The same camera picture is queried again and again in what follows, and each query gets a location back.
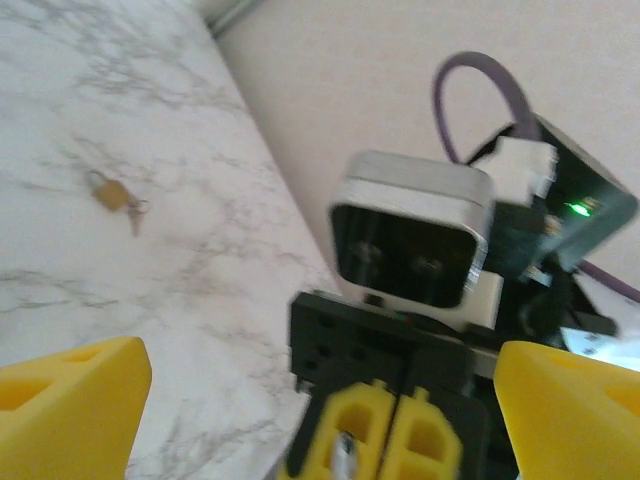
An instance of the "small brass padlock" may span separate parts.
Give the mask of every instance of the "small brass padlock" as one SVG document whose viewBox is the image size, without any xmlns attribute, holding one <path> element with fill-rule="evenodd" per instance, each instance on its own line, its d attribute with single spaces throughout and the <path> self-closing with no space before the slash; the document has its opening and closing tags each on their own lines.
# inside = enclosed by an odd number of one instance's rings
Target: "small brass padlock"
<svg viewBox="0 0 640 480">
<path fill-rule="evenodd" d="M 129 204 L 131 195 L 118 180 L 109 179 L 96 170 L 89 172 L 88 180 L 93 188 L 93 196 L 112 212 Z"/>
</svg>

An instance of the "white marble surface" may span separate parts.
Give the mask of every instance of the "white marble surface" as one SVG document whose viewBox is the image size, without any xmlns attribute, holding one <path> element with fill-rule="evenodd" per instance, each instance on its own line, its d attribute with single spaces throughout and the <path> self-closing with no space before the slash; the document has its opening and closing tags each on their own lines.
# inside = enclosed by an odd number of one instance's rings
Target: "white marble surface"
<svg viewBox="0 0 640 480">
<path fill-rule="evenodd" d="M 262 478 L 304 400 L 287 303 L 333 285 L 199 14 L 5 0 L 0 32 L 0 365 L 141 336 L 127 478 Z M 151 202 L 139 238 L 89 169 Z"/>
</svg>

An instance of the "cable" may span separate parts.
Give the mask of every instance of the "cable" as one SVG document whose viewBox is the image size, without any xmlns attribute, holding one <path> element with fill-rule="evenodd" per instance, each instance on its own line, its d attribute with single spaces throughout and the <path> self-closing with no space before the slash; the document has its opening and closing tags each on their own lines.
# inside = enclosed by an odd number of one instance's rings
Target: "cable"
<svg viewBox="0 0 640 480">
<path fill-rule="evenodd" d="M 479 52 L 460 52 L 444 62 L 436 74 L 433 82 L 433 108 L 435 110 L 436 123 L 444 149 L 453 163 L 462 163 L 460 157 L 453 148 L 451 133 L 447 126 L 444 114 L 444 102 L 442 99 L 444 80 L 447 75 L 457 67 L 472 67 L 485 74 L 498 87 L 500 93 L 507 101 L 511 114 L 515 120 L 515 128 L 511 134 L 514 138 L 540 141 L 540 127 L 536 122 L 529 102 L 524 92 L 518 85 L 513 75 L 497 60 Z"/>
<path fill-rule="evenodd" d="M 529 107 L 529 102 L 516 79 L 509 71 L 494 58 L 480 52 L 460 52 L 449 57 L 436 73 L 433 82 L 433 109 L 438 126 L 438 132 L 442 139 L 449 160 L 453 163 L 462 163 L 453 147 L 451 133 L 444 114 L 444 102 L 442 98 L 444 80 L 447 75 L 457 67 L 471 67 L 486 75 L 500 90 L 507 101 L 509 110 L 514 118 L 513 131 L 510 136 L 524 140 L 540 141 L 540 127 Z M 586 275 L 601 283 L 605 287 L 634 302 L 640 303 L 640 290 L 605 272 L 590 262 L 584 261 L 579 266 Z"/>
</svg>

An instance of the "purple cable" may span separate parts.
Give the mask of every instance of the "purple cable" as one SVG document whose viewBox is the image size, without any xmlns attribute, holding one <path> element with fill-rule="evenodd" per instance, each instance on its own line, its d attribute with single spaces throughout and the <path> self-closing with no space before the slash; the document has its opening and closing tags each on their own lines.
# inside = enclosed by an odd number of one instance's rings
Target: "purple cable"
<svg viewBox="0 0 640 480">
<path fill-rule="evenodd" d="M 442 139 L 444 149 L 453 163 L 462 163 L 453 147 L 451 133 L 444 114 L 442 98 L 444 81 L 447 75 L 457 67 L 471 67 L 485 74 L 500 90 L 507 101 L 511 115 L 514 118 L 514 130 L 511 136 L 523 140 L 540 141 L 540 127 L 535 119 L 524 92 L 511 73 L 497 60 L 480 52 L 460 52 L 449 57 L 436 73 L 433 82 L 433 109 L 436 124 Z M 597 282 L 623 295 L 634 302 L 640 303 L 640 290 L 605 272 L 590 262 L 582 262 L 580 270 Z"/>
</svg>

